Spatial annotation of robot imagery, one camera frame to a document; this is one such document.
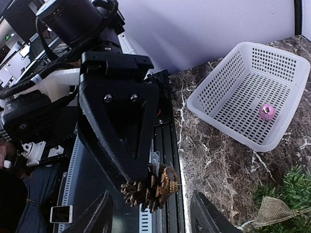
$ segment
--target pink ornament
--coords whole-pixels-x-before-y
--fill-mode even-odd
[[[276,114],[274,107],[268,103],[262,105],[259,109],[259,116],[263,120],[272,120]]]

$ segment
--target jeans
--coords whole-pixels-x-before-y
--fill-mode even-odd
[[[39,167],[24,179],[28,196],[16,233],[47,232],[47,223],[41,213],[41,207],[54,191],[58,168],[59,164]]]

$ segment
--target basket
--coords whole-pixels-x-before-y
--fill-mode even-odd
[[[202,81],[187,100],[200,119],[249,148],[273,150],[299,105],[310,72],[300,56],[270,46],[238,44]],[[271,104],[270,121],[259,109]]]

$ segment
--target basket bottom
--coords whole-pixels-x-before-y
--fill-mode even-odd
[[[290,84],[250,71],[230,98],[210,116],[253,142],[266,145],[291,89]],[[259,108],[264,103],[276,109],[270,121],[259,117]]]

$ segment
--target white smartphone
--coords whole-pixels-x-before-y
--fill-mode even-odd
[[[72,205],[52,207],[50,223],[72,223]]]

